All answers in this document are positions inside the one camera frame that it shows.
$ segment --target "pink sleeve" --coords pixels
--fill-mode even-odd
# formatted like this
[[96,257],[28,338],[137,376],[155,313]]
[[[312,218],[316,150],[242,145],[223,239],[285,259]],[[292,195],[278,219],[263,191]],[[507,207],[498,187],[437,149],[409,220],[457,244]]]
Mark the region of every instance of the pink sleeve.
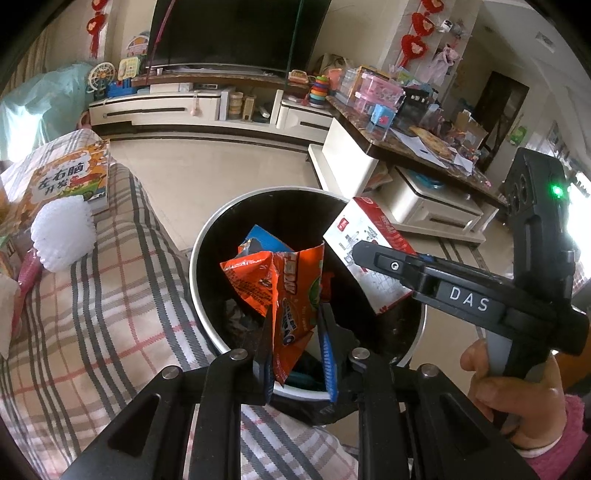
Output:
[[548,452],[536,458],[526,458],[540,480],[558,480],[574,460],[585,441],[583,431],[584,404],[579,397],[566,395],[566,427],[562,438]]

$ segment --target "human hand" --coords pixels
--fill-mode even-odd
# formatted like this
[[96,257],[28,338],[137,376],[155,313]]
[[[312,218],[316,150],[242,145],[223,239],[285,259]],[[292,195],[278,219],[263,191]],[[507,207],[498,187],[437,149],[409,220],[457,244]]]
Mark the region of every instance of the human hand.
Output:
[[560,370],[554,355],[548,357],[540,383],[520,378],[487,377],[486,341],[477,340],[462,354],[460,366],[474,372],[468,398],[492,421],[493,410],[514,413],[521,422],[511,443],[530,450],[542,448],[560,438],[566,425],[566,406]]

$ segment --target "beige floor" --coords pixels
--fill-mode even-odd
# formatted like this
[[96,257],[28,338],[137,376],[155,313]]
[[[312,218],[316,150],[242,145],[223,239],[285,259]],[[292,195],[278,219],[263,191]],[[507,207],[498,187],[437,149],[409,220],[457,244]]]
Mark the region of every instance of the beige floor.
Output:
[[[132,140],[113,142],[112,154],[140,179],[180,250],[191,248],[211,214],[242,193],[280,185],[317,187],[304,153],[276,148],[201,140]],[[452,260],[478,266],[466,245],[445,240],[442,247],[436,238],[405,236],[418,252],[445,258],[445,248]],[[510,272],[513,253],[507,228],[493,221],[485,236],[479,252],[488,268],[498,274]],[[430,307],[426,324],[411,367],[436,364],[467,391],[471,374],[462,371],[459,358],[478,338],[475,327]],[[344,443],[356,445],[357,415],[330,430]]]

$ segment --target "ceiling vent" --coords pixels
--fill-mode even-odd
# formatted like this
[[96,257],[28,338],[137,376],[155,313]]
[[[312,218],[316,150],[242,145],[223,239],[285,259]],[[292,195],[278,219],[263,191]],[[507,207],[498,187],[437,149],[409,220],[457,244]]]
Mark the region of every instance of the ceiling vent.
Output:
[[542,32],[538,32],[538,34],[535,36],[535,39],[552,53],[556,51],[556,45],[554,45],[554,42],[546,37],[546,35],[544,35]]

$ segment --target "flat screen tv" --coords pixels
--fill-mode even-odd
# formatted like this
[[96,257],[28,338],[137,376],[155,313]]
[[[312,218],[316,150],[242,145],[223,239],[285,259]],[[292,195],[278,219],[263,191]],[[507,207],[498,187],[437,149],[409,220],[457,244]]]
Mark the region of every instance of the flat screen tv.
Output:
[[[171,0],[158,0],[148,59]],[[152,67],[248,66],[286,72],[300,0],[177,0]],[[330,0],[304,0],[290,69],[307,68]]]

